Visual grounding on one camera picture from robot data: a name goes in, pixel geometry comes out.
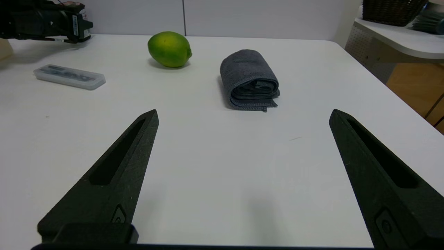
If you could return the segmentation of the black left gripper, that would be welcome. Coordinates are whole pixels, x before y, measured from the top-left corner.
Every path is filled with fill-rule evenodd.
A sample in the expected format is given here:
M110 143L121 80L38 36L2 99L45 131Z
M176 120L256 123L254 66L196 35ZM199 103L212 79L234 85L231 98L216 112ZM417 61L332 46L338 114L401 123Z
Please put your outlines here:
M83 43L91 38L94 24L87 19L85 5L58 0L2 0L2 39Z

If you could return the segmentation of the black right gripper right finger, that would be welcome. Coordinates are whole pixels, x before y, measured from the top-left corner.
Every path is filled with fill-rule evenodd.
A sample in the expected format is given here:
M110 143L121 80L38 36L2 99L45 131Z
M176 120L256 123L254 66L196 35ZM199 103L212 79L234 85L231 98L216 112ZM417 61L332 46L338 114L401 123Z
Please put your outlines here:
M444 198L358 120L329 125L375 249L444 248Z

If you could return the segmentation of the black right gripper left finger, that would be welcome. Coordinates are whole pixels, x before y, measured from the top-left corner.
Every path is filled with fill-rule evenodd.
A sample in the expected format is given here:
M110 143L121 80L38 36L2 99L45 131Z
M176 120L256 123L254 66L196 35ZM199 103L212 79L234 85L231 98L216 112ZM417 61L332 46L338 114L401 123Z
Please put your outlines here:
M40 220L43 243L137 243L132 219L159 126L141 114Z

